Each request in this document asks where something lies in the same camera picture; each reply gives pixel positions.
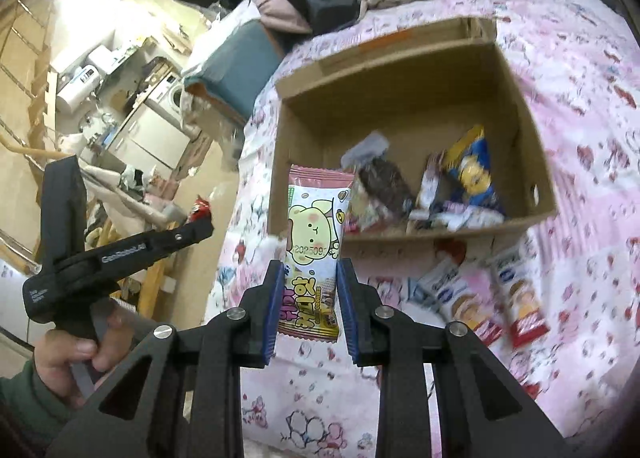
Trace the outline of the person left hand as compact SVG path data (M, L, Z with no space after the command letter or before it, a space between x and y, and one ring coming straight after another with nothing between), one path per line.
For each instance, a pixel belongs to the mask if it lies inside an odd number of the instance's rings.
M78 409L85 404L72 374L73 364L89 363L97 371L109 374L128 355L134 338L128 314L120 306L114 308L106 319L107 329L100 343L53 329L36 344L36 374L64 405Z

